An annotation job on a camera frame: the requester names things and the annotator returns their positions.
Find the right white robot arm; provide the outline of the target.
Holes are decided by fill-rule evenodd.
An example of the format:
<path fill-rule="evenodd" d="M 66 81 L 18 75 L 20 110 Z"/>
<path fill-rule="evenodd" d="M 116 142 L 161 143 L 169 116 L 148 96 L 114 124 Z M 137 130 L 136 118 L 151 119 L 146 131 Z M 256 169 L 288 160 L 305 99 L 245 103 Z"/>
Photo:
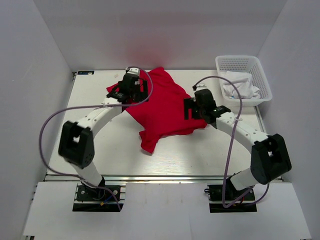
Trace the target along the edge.
<path fill-rule="evenodd" d="M 266 185 L 292 169 L 284 138 L 269 135 L 240 120 L 229 108 L 218 106 L 210 90 L 202 89 L 183 101 L 184 118 L 204 120 L 244 146 L 250 153 L 250 166 L 225 181 L 223 196 L 236 200 L 256 184 Z"/>

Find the red t shirt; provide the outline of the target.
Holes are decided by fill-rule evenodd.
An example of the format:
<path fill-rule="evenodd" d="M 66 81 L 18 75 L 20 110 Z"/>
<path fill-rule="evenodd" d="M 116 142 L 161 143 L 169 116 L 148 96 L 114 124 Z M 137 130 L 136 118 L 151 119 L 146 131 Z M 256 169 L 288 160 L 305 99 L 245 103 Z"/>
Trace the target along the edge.
<path fill-rule="evenodd" d="M 189 135 L 196 129 L 204 129 L 203 119 L 184 118 L 184 99 L 190 97 L 163 67 L 148 72 L 153 82 L 153 92 L 147 102 L 128 107 L 128 112 L 143 128 L 139 132 L 141 148 L 152 154 L 161 138 Z"/>

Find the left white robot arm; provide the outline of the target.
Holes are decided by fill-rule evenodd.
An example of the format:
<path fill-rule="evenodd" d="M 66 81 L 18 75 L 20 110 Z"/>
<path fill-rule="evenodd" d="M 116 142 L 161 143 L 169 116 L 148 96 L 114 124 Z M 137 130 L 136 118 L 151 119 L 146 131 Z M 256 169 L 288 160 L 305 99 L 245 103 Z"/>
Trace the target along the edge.
<path fill-rule="evenodd" d="M 147 81 L 140 78 L 139 68 L 131 67 L 106 95 L 102 107 L 96 107 L 78 121 L 67 121 L 63 124 L 58 154 L 76 170 L 94 199 L 99 200 L 106 193 L 103 177 L 93 163 L 95 136 L 126 108 L 132 104 L 139 105 L 148 98 Z"/>

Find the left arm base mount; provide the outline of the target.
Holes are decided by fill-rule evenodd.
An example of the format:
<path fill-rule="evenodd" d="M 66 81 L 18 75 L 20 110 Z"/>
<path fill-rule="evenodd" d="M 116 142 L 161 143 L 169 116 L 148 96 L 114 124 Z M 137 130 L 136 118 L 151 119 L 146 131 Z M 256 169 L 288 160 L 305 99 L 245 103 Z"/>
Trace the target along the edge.
<path fill-rule="evenodd" d="M 107 185 L 108 189 L 115 195 L 115 198 L 109 191 L 103 189 L 91 189 L 86 185 L 79 184 L 76 187 L 73 212 L 87 213 L 119 213 L 124 205 L 124 195 L 120 185 Z"/>

